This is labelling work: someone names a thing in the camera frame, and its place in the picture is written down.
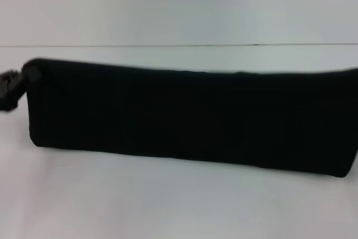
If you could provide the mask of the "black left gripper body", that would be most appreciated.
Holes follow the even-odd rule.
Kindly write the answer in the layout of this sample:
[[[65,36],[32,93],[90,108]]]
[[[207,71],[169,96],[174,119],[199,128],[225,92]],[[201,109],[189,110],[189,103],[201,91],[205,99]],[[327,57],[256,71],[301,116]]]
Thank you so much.
[[[9,70],[1,73],[0,110],[10,112],[16,109],[25,92],[25,80],[21,72]]]

